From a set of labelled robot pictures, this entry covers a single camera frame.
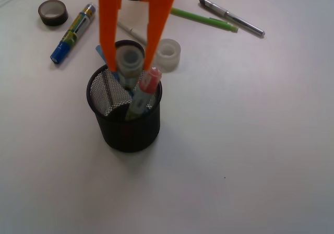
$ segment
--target pink marker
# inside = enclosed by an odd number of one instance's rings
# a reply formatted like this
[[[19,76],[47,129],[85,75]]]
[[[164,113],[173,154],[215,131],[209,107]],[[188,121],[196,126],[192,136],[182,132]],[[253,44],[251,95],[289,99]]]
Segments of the pink marker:
[[[161,72],[156,68],[152,67],[149,71],[146,71],[139,81],[139,87],[135,91],[132,102],[126,112],[125,120],[133,120],[140,117],[147,104],[150,102],[154,92],[161,79]]]

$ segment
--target orange robotic gripper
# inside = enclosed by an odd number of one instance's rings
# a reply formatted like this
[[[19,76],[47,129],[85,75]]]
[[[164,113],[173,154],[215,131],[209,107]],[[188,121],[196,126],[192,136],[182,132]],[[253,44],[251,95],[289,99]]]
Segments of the orange robotic gripper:
[[[99,0],[100,43],[109,70],[116,71],[115,34],[117,13],[122,0]],[[149,2],[149,23],[147,25],[147,47],[144,70],[149,70],[158,46],[164,25],[174,0],[133,0]]]

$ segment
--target tape roll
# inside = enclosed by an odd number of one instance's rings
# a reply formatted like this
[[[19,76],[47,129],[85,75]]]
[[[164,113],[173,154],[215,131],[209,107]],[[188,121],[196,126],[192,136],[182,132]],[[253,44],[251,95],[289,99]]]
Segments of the tape roll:
[[[64,3],[58,0],[48,0],[38,8],[43,23],[48,26],[58,26],[67,21],[68,14]]]
[[[173,71],[180,62],[181,46],[172,39],[162,39],[159,42],[154,63],[160,66],[163,72]]]

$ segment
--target black tape roll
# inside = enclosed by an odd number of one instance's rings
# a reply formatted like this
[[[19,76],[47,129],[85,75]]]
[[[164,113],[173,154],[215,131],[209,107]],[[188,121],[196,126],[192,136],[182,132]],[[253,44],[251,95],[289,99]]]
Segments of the black tape roll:
[[[48,0],[38,8],[43,23],[48,26],[58,26],[66,22],[68,18],[66,6],[58,0]]]

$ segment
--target black mesh pen holder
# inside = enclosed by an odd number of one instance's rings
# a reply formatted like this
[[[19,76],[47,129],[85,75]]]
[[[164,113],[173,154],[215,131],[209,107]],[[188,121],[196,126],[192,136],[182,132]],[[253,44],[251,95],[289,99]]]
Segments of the black mesh pen holder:
[[[143,48],[137,42],[123,40],[115,45],[117,48],[134,45],[144,55]],[[104,140],[110,147],[129,153],[147,148],[158,136],[161,96],[162,86],[159,83],[145,113],[140,118],[125,121],[132,97],[106,65],[93,74],[87,86],[88,104],[96,115]]]

